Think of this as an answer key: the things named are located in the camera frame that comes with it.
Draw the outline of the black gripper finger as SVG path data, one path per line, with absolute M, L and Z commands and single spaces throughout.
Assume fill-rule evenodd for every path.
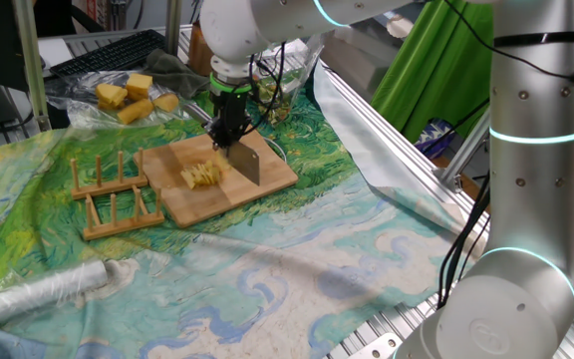
M 209 121 L 203 127 L 218 148 L 227 149 L 230 146 L 230 134 L 222 120 Z
M 230 131 L 229 136 L 232 143 L 237 143 L 241 138 L 247 135 L 248 132 L 253 130 L 250 123 L 240 124 Z

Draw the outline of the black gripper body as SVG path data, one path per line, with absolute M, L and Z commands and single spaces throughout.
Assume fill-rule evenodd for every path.
M 229 133 L 240 124 L 249 123 L 246 115 L 247 93 L 221 92 L 219 95 L 211 94 L 214 120 L 222 120 Z

